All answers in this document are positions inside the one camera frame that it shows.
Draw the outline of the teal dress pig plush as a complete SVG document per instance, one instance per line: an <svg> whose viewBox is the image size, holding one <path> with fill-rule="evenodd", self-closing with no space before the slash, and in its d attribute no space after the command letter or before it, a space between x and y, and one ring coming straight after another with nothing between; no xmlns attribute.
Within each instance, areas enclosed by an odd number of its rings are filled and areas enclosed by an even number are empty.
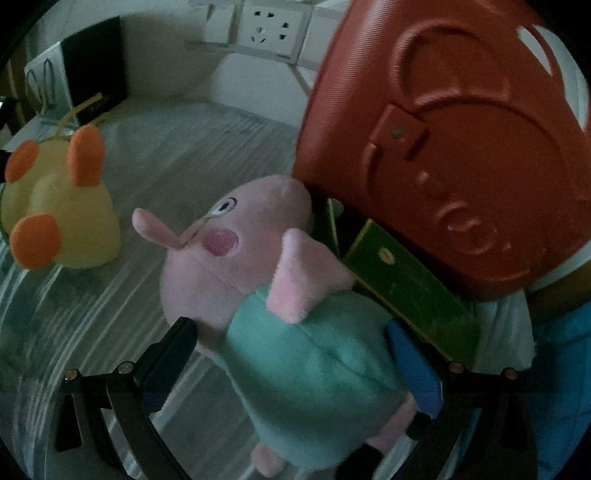
<svg viewBox="0 0 591 480"><path fill-rule="evenodd" d="M136 209L166 250L167 320L197 324L197 349L228 375L256 431L252 463L370 479L417 407L386 340L389 313L308 234L311 195L281 175L230 191L176 234Z"/></svg>

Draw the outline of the yellow duck snowball clamp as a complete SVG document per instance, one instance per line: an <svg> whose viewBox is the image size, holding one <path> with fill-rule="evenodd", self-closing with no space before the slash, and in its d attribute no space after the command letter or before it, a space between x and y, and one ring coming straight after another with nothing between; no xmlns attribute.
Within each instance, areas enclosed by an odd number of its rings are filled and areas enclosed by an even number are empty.
<svg viewBox="0 0 591 480"><path fill-rule="evenodd" d="M73 107L66 115L64 115L58 121L57 126L55 128L54 137L60 138L62 135L62 131L70 122L77 121L78 115L81 112L96 104L97 102L101 101L102 99L103 95L101 93L97 93L89 99L85 100L84 102L80 103L79 105Z"/></svg>

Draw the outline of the blue foldable storage box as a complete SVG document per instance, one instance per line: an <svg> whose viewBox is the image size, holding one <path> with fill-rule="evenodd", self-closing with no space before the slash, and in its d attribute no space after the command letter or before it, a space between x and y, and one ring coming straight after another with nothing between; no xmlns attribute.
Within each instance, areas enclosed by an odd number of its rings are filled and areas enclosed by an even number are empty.
<svg viewBox="0 0 591 480"><path fill-rule="evenodd" d="M534 330L538 477L555 478L590 425L590 305Z"/></svg>

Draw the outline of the green packet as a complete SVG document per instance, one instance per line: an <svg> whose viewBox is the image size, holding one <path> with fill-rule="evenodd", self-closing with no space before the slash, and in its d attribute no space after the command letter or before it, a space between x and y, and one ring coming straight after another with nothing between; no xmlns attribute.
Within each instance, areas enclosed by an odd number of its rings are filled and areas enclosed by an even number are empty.
<svg viewBox="0 0 591 480"><path fill-rule="evenodd" d="M335 248L359 283L443 356L472 369L481 337L473 307L381 225L334 198L327 210Z"/></svg>

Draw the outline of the yellow plush toy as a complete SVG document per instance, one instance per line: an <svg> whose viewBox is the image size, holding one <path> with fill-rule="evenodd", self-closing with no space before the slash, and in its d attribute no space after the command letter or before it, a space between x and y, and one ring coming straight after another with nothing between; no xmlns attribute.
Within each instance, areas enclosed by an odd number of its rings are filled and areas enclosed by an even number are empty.
<svg viewBox="0 0 591 480"><path fill-rule="evenodd" d="M95 268L121 248L119 221L102 181L105 148L94 125L69 138L26 140L8 157L1 229L15 261Z"/></svg>

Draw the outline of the red plastic toy case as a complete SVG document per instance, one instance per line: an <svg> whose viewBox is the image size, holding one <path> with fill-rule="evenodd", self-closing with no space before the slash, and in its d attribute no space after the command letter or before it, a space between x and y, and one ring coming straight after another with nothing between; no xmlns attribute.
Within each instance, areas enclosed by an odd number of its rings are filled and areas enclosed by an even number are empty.
<svg viewBox="0 0 591 480"><path fill-rule="evenodd" d="M353 1L294 176L391 227L483 298L590 238L590 141L523 1Z"/></svg>

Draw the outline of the dark green gift box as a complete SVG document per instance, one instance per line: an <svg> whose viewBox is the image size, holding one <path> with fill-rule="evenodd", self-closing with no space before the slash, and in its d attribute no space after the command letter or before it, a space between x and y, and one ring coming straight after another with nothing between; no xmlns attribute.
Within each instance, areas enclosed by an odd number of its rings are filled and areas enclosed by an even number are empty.
<svg viewBox="0 0 591 480"><path fill-rule="evenodd" d="M81 126L128 97L121 19L111 17L45 49L24 67L26 98L39 116L59 121L97 93L103 99L78 115Z"/></svg>

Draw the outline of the white wall power strip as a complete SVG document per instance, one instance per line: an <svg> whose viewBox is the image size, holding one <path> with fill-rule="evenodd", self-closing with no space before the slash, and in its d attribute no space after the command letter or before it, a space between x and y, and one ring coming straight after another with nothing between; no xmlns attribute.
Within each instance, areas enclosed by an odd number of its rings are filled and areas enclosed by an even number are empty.
<svg viewBox="0 0 591 480"><path fill-rule="evenodd" d="M190 1L189 48L317 70L347 1Z"/></svg>

